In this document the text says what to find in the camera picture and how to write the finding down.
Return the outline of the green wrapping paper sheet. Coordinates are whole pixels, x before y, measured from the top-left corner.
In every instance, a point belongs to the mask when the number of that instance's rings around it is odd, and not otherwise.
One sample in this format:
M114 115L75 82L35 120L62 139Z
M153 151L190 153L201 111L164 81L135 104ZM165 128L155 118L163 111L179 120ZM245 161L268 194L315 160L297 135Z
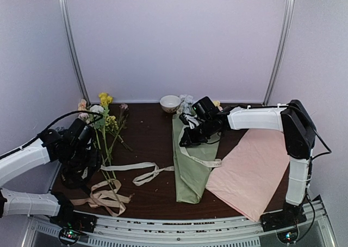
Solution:
M202 144L187 149L189 156L182 154L179 141L186 126L179 115L172 117L172 148L175 170L176 201L197 204L201 201L212 168L191 159L191 156L205 161L215 161L219 142L218 136L211 138L212 144Z

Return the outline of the blue fake flower stem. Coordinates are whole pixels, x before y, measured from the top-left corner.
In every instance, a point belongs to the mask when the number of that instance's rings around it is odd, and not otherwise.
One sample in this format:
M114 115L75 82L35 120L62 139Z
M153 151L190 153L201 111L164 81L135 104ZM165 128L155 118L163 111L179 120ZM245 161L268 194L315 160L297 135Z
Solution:
M177 114L191 114L194 97L191 95L183 94L179 95L179 98L181 100L181 103L179 108L177 109Z

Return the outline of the beige printed ribbon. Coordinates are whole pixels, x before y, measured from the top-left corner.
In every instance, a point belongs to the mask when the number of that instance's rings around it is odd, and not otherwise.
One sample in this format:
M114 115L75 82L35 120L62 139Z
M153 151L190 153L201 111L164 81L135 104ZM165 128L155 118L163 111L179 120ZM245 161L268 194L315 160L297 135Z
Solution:
M216 158L213 161L207 161L207 160L202 160L197 157L189 155L187 149L185 147L180 147L179 146L179 139L175 140L176 145L179 147L181 154L185 155L189 159L193 160L194 162L201 164L205 167L208 168L219 168L222 165L222 160ZM145 168L152 168L154 167L153 171L145 173L143 175L140 175L138 177L135 177L132 181L134 185L137 187L148 183L152 181L154 178L156 178L162 171L174 171L175 167L172 166L167 166L165 168L159 168L156 163L153 162L142 162L142 163L137 163L137 164L129 164L129 165L110 165L110 166L104 166L102 165L100 169L102 171L128 171L128 170L136 170L136 169L145 169Z

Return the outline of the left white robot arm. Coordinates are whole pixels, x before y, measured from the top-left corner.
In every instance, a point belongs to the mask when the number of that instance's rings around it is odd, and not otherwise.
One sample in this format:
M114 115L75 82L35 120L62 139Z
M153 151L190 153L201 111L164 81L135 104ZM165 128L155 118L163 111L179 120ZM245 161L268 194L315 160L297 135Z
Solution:
M64 186L81 188L101 167L101 154L94 141L94 129L75 119L68 129L57 132L47 128L26 144L2 155L1 216L46 215L57 217L66 227L74 227L78 215L64 194L20 193L3 186L31 169L59 161Z

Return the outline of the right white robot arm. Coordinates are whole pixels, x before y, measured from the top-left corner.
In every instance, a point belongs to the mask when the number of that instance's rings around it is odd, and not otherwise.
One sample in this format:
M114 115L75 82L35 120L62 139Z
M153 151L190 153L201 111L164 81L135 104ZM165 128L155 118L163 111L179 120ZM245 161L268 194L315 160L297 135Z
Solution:
M214 135L245 130L238 145L222 160L207 163L213 168L207 189L234 207L267 205L281 175L290 170L285 203L279 222L290 226L300 216L297 208L310 182L316 127L302 103L268 107L221 108L208 97L196 102L192 113L181 113L184 123L179 138L183 153L207 144Z

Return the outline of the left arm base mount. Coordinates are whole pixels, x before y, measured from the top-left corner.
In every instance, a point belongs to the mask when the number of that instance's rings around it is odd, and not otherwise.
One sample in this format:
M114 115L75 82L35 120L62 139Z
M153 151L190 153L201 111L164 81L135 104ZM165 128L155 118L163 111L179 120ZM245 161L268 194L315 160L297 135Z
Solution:
M95 215L73 212L69 218L62 216L49 217L49 222L60 227L58 232L59 241L66 246L86 241L88 234L93 233L97 224Z

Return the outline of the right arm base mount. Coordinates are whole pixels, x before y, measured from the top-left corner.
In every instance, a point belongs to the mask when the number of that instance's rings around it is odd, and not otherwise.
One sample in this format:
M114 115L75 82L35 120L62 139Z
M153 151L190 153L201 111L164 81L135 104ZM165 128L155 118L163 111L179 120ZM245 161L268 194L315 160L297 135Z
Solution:
M277 239L283 244L295 244L300 238L299 224L306 222L305 214L293 216L284 211L265 213L260 217L264 232L276 232Z

